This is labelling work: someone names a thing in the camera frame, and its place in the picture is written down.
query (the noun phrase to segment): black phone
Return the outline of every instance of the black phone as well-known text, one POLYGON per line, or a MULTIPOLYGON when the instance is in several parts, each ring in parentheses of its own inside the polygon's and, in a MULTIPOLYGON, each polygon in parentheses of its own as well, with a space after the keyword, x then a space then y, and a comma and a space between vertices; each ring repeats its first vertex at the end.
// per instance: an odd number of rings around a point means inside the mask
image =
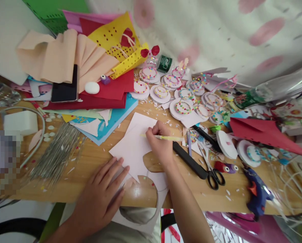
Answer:
POLYGON ((53 83, 51 102, 73 102, 78 100, 78 65, 73 67, 72 83, 53 83))

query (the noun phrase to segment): red bow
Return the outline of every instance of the red bow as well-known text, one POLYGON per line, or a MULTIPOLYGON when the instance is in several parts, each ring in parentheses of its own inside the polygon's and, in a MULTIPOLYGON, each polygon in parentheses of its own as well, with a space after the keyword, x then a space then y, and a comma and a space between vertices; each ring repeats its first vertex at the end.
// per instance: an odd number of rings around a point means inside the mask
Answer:
POLYGON ((154 46, 154 47, 152 47, 151 51, 149 51, 148 49, 141 50, 141 56, 144 58, 147 57, 148 54, 150 54, 150 55, 152 54, 153 56, 156 56, 156 55, 158 55, 159 52, 160 52, 159 46, 154 46))

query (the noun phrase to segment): hot glue gun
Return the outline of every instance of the hot glue gun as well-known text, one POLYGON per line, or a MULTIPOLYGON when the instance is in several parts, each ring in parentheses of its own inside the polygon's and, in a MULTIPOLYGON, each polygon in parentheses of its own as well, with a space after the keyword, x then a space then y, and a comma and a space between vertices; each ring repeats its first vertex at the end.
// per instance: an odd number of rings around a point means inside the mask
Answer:
POLYGON ((251 201, 247 203, 247 207, 255 214, 255 221, 258 221, 259 216, 265 212, 266 200, 272 201, 274 196, 253 169, 245 167, 244 171, 251 184, 248 189, 252 193, 251 201))

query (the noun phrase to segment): white curtain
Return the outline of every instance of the white curtain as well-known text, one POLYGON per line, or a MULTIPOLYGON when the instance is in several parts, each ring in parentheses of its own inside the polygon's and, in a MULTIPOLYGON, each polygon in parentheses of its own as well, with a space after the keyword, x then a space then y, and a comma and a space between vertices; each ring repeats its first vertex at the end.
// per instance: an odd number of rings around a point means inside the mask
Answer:
POLYGON ((226 67, 256 86, 302 66, 302 0, 86 0, 94 13, 132 14, 139 39, 192 72, 226 67))

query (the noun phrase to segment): right hand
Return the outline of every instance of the right hand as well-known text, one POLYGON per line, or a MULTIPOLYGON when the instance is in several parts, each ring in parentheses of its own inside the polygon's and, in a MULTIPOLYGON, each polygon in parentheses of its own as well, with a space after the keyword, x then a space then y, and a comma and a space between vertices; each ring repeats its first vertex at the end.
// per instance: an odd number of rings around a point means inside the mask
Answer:
POLYGON ((165 126, 161 121, 158 121, 156 125, 151 128, 149 127, 145 133, 153 153, 157 156, 160 163, 166 166, 173 162, 172 153, 172 141, 162 140, 156 138, 154 135, 170 136, 170 129, 165 126))

